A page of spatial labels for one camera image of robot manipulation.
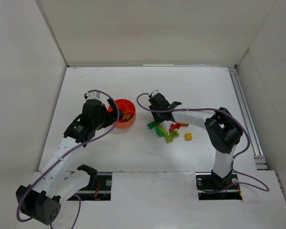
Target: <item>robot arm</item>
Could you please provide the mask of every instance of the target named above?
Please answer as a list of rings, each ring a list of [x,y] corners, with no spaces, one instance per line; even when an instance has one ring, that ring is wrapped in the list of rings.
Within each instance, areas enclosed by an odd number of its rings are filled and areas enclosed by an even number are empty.
[[[182,108],[180,102],[169,102],[158,91],[154,91],[149,95],[149,102],[151,110],[165,111],[173,110],[178,106]],[[228,114],[229,111],[225,108],[219,108]],[[167,113],[152,112],[155,121],[173,121],[186,122],[191,125],[198,126],[208,132],[211,143],[216,149],[215,164],[212,170],[213,180],[216,183],[224,183],[227,177],[231,174],[231,162],[233,159],[236,145],[240,141],[243,131],[237,124],[219,112],[206,111],[175,111]]]
[[[69,199],[74,193],[83,187],[93,187],[97,170],[87,165],[81,165],[68,179],[64,179],[65,171],[70,163],[83,151],[79,147],[72,154],[64,158],[62,156],[69,150],[91,140],[95,132],[99,129],[112,125],[117,117],[117,110],[114,101],[108,99],[113,111],[108,112],[107,108],[100,101],[100,94],[91,92],[85,95],[86,102],[83,105],[82,113],[68,126],[64,132],[64,137],[57,151],[50,159],[43,174],[57,160],[61,160],[36,186],[28,193],[22,206],[21,212],[45,225],[50,225],[57,217],[61,203]],[[16,191],[18,203],[28,190],[28,187],[20,186]]]

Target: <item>white wall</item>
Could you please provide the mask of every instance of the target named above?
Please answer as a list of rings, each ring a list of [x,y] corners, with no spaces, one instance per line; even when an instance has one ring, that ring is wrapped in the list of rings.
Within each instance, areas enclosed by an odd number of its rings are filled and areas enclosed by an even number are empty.
[[[36,171],[66,64],[34,0],[0,0],[0,229]]]
[[[238,75],[270,169],[286,198],[286,0],[276,0]]]
[[[239,63],[275,0],[39,0],[69,65]]]

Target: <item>green block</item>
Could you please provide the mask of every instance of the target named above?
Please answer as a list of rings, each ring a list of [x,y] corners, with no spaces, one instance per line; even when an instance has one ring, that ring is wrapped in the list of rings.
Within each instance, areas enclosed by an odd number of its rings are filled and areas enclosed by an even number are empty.
[[[164,135],[163,131],[160,130],[158,127],[156,128],[156,134],[159,136],[159,137],[162,137]]]
[[[173,137],[170,136],[170,135],[168,135],[167,137],[165,137],[165,139],[166,139],[166,142],[167,142],[167,143],[170,143],[170,142],[173,141]]]
[[[168,136],[168,132],[167,132],[167,130],[165,130],[165,129],[163,128],[163,126],[160,125],[160,126],[158,126],[157,128],[160,129],[160,130],[163,132],[164,137]]]
[[[177,137],[179,137],[179,132],[177,131],[177,130],[174,130],[174,131],[172,131],[171,133],[170,133],[170,136],[172,136],[172,138],[177,138]]]
[[[159,125],[158,122],[152,122],[152,123],[149,123],[147,124],[148,128],[151,130],[151,129],[154,129],[155,127],[157,127]]]

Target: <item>orange bowl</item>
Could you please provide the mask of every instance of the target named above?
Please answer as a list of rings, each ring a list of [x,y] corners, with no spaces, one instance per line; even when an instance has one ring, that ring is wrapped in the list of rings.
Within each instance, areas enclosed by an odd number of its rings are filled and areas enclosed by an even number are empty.
[[[119,129],[127,129],[131,127],[135,122],[136,116],[134,104],[127,99],[118,99],[116,100],[116,103],[118,104],[119,109],[124,112],[124,118],[118,122],[116,127]]]

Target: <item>bolt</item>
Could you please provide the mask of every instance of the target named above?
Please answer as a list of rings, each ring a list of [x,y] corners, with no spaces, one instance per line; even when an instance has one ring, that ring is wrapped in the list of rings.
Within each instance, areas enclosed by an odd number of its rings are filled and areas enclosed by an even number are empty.
[[[106,186],[111,186],[111,184],[112,184],[112,181],[111,181],[111,180],[108,179],[108,180],[105,181],[105,185],[106,185]]]
[[[237,179],[237,178],[233,178],[233,179],[232,179],[232,183],[233,183],[233,184],[238,183],[238,179]]]
[[[197,184],[198,184],[198,186],[201,186],[201,185],[203,184],[201,178],[198,178],[198,179],[197,179]]]

